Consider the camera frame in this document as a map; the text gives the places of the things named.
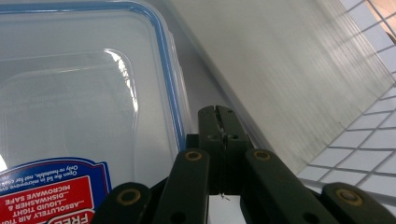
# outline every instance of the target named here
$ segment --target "white tile wall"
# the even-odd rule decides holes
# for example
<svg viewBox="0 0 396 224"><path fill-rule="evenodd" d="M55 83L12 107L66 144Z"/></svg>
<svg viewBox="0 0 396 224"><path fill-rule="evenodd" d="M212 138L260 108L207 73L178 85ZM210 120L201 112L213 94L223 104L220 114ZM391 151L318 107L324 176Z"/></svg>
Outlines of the white tile wall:
<svg viewBox="0 0 396 224"><path fill-rule="evenodd" d="M341 134L331 147L358 147L372 131L346 132Z"/></svg>
<svg viewBox="0 0 396 224"><path fill-rule="evenodd" d="M372 171L381 161L390 155L389 151L360 151L356 150L337 167Z"/></svg>
<svg viewBox="0 0 396 224"><path fill-rule="evenodd" d="M390 72L396 72L396 46L378 53Z"/></svg>
<svg viewBox="0 0 396 224"><path fill-rule="evenodd" d="M396 130L378 130L361 147L396 149Z"/></svg>
<svg viewBox="0 0 396 224"><path fill-rule="evenodd" d="M378 35L378 33L381 32L384 32L381 24L378 24L363 32L366 38L370 40L370 43L373 45L374 49L377 51L394 45L387 35Z"/></svg>
<svg viewBox="0 0 396 224"><path fill-rule="evenodd" d="M396 175L396 154L385 161L378 169L376 169L379 173L388 173L388 174L395 174Z"/></svg>
<svg viewBox="0 0 396 224"><path fill-rule="evenodd" d="M384 121L388 115L389 113L361 116L351 126L349 126L348 129L374 129L378 127L378 125Z"/></svg>
<svg viewBox="0 0 396 224"><path fill-rule="evenodd" d="M341 3L343 4L343 6L346 10L350 10L352 7L355 7L357 4L363 3L363 1L362 0L344 0L344 1L341 1Z"/></svg>
<svg viewBox="0 0 396 224"><path fill-rule="evenodd" d="M395 186L395 177L372 175L360 185L360 188L369 192L396 197Z"/></svg>
<svg viewBox="0 0 396 224"><path fill-rule="evenodd" d="M318 167L306 167L299 174L298 177L307 180L320 180L329 169L318 168Z"/></svg>
<svg viewBox="0 0 396 224"><path fill-rule="evenodd" d="M365 30L377 23L370 9L365 4L359 4L353 10L350 10L349 15L361 30Z"/></svg>
<svg viewBox="0 0 396 224"><path fill-rule="evenodd" d="M376 21L365 1L340 1L396 80L396 46L380 27L382 23ZM300 175L316 181L314 186L305 181L316 191L323 183L345 182L375 195L381 194L383 196L377 199L382 202L386 197L384 205L396 216L396 86L325 148Z"/></svg>
<svg viewBox="0 0 396 224"><path fill-rule="evenodd" d="M396 98L390 98L387 100L377 101L370 109L366 111L365 114L391 111L396 108Z"/></svg>
<svg viewBox="0 0 396 224"><path fill-rule="evenodd" d="M352 150L341 148L326 148L310 164L334 167L338 162L345 159Z"/></svg>
<svg viewBox="0 0 396 224"><path fill-rule="evenodd" d="M392 96L396 96L396 88L390 89L387 93L385 93L381 99L389 98Z"/></svg>
<svg viewBox="0 0 396 224"><path fill-rule="evenodd" d="M320 182L323 183L343 182L350 185L356 185L365 176L366 174L333 170L328 175L326 175L322 180L320 180Z"/></svg>
<svg viewBox="0 0 396 224"><path fill-rule="evenodd" d="M390 115L387 120L380 126L380 128L395 128L396 127L396 113Z"/></svg>

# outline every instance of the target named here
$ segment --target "clear plastic lid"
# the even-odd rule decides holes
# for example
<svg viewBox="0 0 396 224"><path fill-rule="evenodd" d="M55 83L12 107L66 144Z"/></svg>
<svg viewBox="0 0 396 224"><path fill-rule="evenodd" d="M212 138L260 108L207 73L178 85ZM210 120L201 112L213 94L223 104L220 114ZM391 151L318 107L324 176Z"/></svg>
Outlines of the clear plastic lid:
<svg viewBox="0 0 396 224"><path fill-rule="evenodd" d="M190 122L171 38L136 2L0 6L6 167L79 157L113 186L166 177Z"/></svg>

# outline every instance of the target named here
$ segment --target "red label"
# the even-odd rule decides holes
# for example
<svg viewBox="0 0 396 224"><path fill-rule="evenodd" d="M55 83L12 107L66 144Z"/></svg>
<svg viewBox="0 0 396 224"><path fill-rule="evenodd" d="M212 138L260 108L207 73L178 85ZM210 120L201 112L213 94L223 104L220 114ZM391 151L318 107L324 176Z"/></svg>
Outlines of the red label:
<svg viewBox="0 0 396 224"><path fill-rule="evenodd" d="M49 221L48 224L88 224L93 218L93 210L84 209L74 213L56 217Z"/></svg>
<svg viewBox="0 0 396 224"><path fill-rule="evenodd" d="M93 209L88 176L0 196L0 224L43 223L85 208Z"/></svg>

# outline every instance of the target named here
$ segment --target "grout line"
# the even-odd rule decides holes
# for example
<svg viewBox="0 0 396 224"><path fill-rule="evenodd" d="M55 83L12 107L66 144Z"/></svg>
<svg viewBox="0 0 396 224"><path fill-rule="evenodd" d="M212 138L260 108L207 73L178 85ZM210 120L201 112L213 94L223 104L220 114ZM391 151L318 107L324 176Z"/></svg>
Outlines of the grout line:
<svg viewBox="0 0 396 224"><path fill-rule="evenodd" d="M385 17L385 20L392 18L393 16L396 16L396 11L392 12L390 15L388 15L387 17Z"/></svg>
<svg viewBox="0 0 396 224"><path fill-rule="evenodd" d="M396 127L384 127L384 128L379 127L379 130L380 130L380 131L396 130Z"/></svg>
<svg viewBox="0 0 396 224"><path fill-rule="evenodd" d="M379 99L379 101L388 100L388 99L395 98L395 97L396 97L396 95L394 95L394 96L388 96L388 97Z"/></svg>
<svg viewBox="0 0 396 224"><path fill-rule="evenodd" d="M375 114L388 114L388 113L391 114L391 113L393 113L393 111L394 110L385 110L385 111L378 111L378 112L372 112L372 113L363 113L363 116L365 116L365 115L375 115Z"/></svg>
<svg viewBox="0 0 396 224"><path fill-rule="evenodd" d="M396 150L395 148L368 148L368 147L361 147L359 148L359 151L389 151L389 152L393 152Z"/></svg>
<svg viewBox="0 0 396 224"><path fill-rule="evenodd" d="M348 9L346 12L349 13L350 11L352 11L353 9L355 9L356 7L360 6L363 2L364 2L364 0L361 1L361 2L359 2L358 4L356 4L356 5L353 6L352 8Z"/></svg>
<svg viewBox="0 0 396 224"><path fill-rule="evenodd" d="M363 179L361 179L358 183L356 183L356 187L359 187L360 185L362 185L364 182L367 181L368 178L370 178L373 175L376 175L377 172L375 170L377 170L379 167L381 167L385 162L389 161L390 158L393 157L393 155L395 155L396 152L392 152L390 153L390 155L388 155L384 160L382 160L372 171L370 171Z"/></svg>
<svg viewBox="0 0 396 224"><path fill-rule="evenodd" d="M362 132L362 131L374 131L375 128L369 128L369 129L345 129L344 133L356 133L356 132Z"/></svg>
<svg viewBox="0 0 396 224"><path fill-rule="evenodd" d="M383 52L383 51L385 51L385 50L392 49L392 48L395 48L395 47L396 47L396 45L393 44L393 45L390 45L390 46L388 46L388 47L386 47L386 48L384 48L384 49L378 50L376 53L381 53L381 52Z"/></svg>
<svg viewBox="0 0 396 224"><path fill-rule="evenodd" d="M376 23L374 23L374 24L368 26L367 28L364 28L363 30L361 30L361 32L364 33L364 32L366 32L366 31L372 29L373 27L377 26L377 25L380 24L381 22L382 22L382 21L377 21Z"/></svg>
<svg viewBox="0 0 396 224"><path fill-rule="evenodd" d="M327 148L330 148L330 149L350 149L350 150L353 150L353 149L355 149L354 147L327 147Z"/></svg>
<svg viewBox="0 0 396 224"><path fill-rule="evenodd" d="M309 164L308 166L315 167L315 168L322 168L322 169L332 169L332 170L336 170L336 171L353 172L353 173L364 174L364 175L367 175L367 173L369 173L369 171L350 169L350 168L340 168L340 167L333 167L333 166L325 166L325 165Z"/></svg>
<svg viewBox="0 0 396 224"><path fill-rule="evenodd" d="M356 147L356 148L354 148L353 149L353 151L352 151L352 153L350 153L349 155L347 155L346 157L344 157L342 160L340 160L338 163L336 163L335 165L334 165L334 167L330 170L330 171L328 171L325 175L323 175L318 181L322 181L326 176L328 176L329 175L329 173L331 172L331 171L333 171L333 170L335 170L335 168L338 166L338 165L341 165L344 161L346 161L348 158L350 158L352 155L354 155L355 154L355 152L356 151L358 151L360 148L361 148L361 146L363 146L364 145L364 143L366 143L367 142L367 140L368 139L370 139L370 137L377 131L377 129L394 113L395 111L393 111L392 113L389 113L388 115L387 115L387 117L386 118L384 118L384 120L382 120L382 122L380 122L378 125L377 125L377 127ZM371 173L373 172L373 170L371 171L371 172L369 172L369 173L367 173L366 174L366 176L364 177L364 178L362 178L361 179L361 181L363 181L363 180L366 180L369 176L371 176Z"/></svg>
<svg viewBox="0 0 396 224"><path fill-rule="evenodd" d="M388 158L392 158L394 157L395 153L390 154L390 156L388 156ZM396 173L392 174L392 173L384 173L384 172L379 172L379 171L374 171L373 172L374 175L380 175L380 176L387 176L387 177L396 177Z"/></svg>
<svg viewBox="0 0 396 224"><path fill-rule="evenodd" d="M392 113L390 113L384 120L382 120L382 122L378 124L376 130L373 131L372 134L375 133L375 132L377 132L377 131L379 130L379 127L381 127L381 125L382 125L383 123L385 123L385 122L389 119L390 116L392 116L393 114L395 114L395 112L396 112L396 110L394 110L394 111L393 111ZM366 140L363 141L363 143L366 142L366 141L370 138L370 136L371 136L372 134L370 134L369 136L367 136ZM383 163L384 161L386 161L388 158L390 158L393 154L394 154L394 152L391 153L391 154L390 154L388 157L386 157L384 160L382 160L376 167L374 167L374 169L373 169L372 171L370 171L364 178L362 178L355 186L357 186L357 187L360 186L360 185L361 185L362 183L364 183L368 178L370 178L370 176L373 175L374 171L375 171L376 169L378 169L378 167L380 167L380 166L382 165L382 163Z"/></svg>
<svg viewBox="0 0 396 224"><path fill-rule="evenodd" d="M389 25L388 21L384 19L384 17L383 17L382 14L378 11L378 9L376 8L376 6L372 3L372 1L371 1L371 0L368 0L367 2L371 5L371 7L372 7L373 10L376 12L376 14L379 16L379 18L381 19L381 21L384 22L384 23L387 25L387 27L388 27L388 29L390 30L390 32L391 32L394 36L396 36L396 33L393 31L393 29L392 29L391 26Z"/></svg>

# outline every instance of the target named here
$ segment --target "plastic food container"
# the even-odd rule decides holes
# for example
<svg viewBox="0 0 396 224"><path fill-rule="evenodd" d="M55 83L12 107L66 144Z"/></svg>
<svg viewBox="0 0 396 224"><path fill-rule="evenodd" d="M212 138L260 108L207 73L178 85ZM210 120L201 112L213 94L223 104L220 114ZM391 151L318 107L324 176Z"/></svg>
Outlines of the plastic food container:
<svg viewBox="0 0 396 224"><path fill-rule="evenodd" d="M0 52L0 209L9 210L0 221L94 210L111 185L168 176L190 117L173 39L155 9L0 5ZM85 207L66 199L87 184ZM32 192L58 200L34 204Z"/></svg>

